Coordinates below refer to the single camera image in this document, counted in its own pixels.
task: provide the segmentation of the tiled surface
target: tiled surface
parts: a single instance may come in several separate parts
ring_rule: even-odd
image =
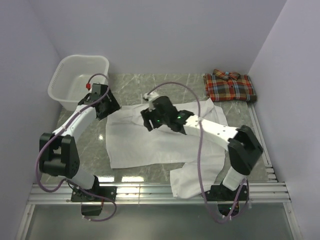
[[[156,85],[168,81],[186,84],[195,91],[200,100],[207,99],[201,74],[110,74],[109,78],[111,90],[122,106],[143,103],[144,93],[149,92]],[[158,93],[168,96],[174,104],[195,101],[189,91],[178,85],[164,85],[158,89]],[[215,104],[222,107],[229,126],[247,125],[253,128],[246,102],[230,101],[216,102]],[[62,109],[57,127],[61,126],[71,114],[72,112]],[[77,142],[81,166],[90,173],[103,177],[100,178],[101,181],[168,183],[170,182],[170,170],[183,166],[183,163],[170,163],[111,169],[105,143],[106,122],[106,118],[101,121],[93,121]],[[220,182],[224,178],[229,167],[230,159],[227,153],[223,170],[218,175],[216,182]],[[268,180],[262,158],[259,159],[248,180],[256,183]],[[42,182],[58,183],[59,179],[44,174]]]

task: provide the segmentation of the white cloth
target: white cloth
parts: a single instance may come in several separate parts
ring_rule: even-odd
[[[186,163],[182,168],[170,172],[174,197],[190,198],[200,193],[197,172],[199,137],[173,132],[163,125],[151,132],[144,127],[140,112],[148,104],[123,106],[108,116],[106,124],[106,150],[110,166],[132,168],[151,164]],[[179,110],[198,112],[196,102],[175,104]],[[201,117],[227,125],[222,108],[211,99],[200,102]],[[215,143],[203,140],[201,151],[201,173],[205,190],[215,182],[225,162],[225,150]]]

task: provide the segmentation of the laundry basket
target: laundry basket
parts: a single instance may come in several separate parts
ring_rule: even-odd
[[[109,61],[104,56],[71,55],[58,65],[48,87],[49,96],[68,111],[76,110],[78,102],[88,93],[86,83],[93,74],[108,75]],[[103,76],[91,82],[108,84]]]

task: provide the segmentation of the gray tabletop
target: gray tabletop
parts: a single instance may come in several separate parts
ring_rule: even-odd
[[[195,91],[201,101],[206,100],[203,74],[110,74],[109,82],[111,90],[121,106],[143,103],[142,96],[160,83],[174,81],[185,84]],[[173,104],[194,102],[194,96],[178,85],[164,85],[158,89],[158,93],[166,95]],[[215,102],[216,106],[223,109],[228,125],[241,127],[247,125],[253,128],[248,105],[243,101]],[[70,116],[71,111],[64,108],[58,120],[60,127]],[[110,159],[106,150],[106,123],[107,118],[94,120],[83,132],[77,142],[80,165],[88,172],[99,177],[102,182],[145,182],[168,183],[170,171],[181,168],[184,163],[152,164],[131,168],[110,168]],[[216,178],[221,182],[230,167],[228,152],[225,155],[225,163],[222,171]],[[268,181],[265,164],[260,158],[248,177],[250,182],[263,183]],[[58,183],[57,177],[43,174],[43,183]]]

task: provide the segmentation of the plaid fabric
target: plaid fabric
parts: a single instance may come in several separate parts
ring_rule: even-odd
[[[206,95],[214,102],[240,100],[255,102],[257,95],[248,75],[223,72],[215,69],[213,74],[203,76]]]

